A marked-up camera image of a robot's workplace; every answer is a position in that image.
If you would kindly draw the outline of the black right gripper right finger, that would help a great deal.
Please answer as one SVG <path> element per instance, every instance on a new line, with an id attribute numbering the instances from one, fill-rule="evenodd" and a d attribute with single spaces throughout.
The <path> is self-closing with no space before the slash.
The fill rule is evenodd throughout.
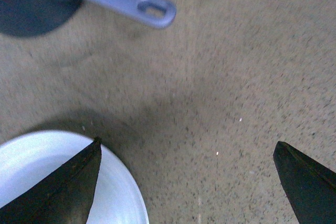
<path id="1" fill-rule="evenodd" d="M 273 159 L 299 223 L 335 223 L 335 172 L 286 142 Z"/>

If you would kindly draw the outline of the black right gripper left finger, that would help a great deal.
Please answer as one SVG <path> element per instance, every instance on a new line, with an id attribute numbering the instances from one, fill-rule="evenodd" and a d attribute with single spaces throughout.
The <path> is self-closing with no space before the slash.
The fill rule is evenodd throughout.
<path id="1" fill-rule="evenodd" d="M 1 208 L 1 223 L 86 223 L 101 164 L 94 141 L 31 189 Z"/>

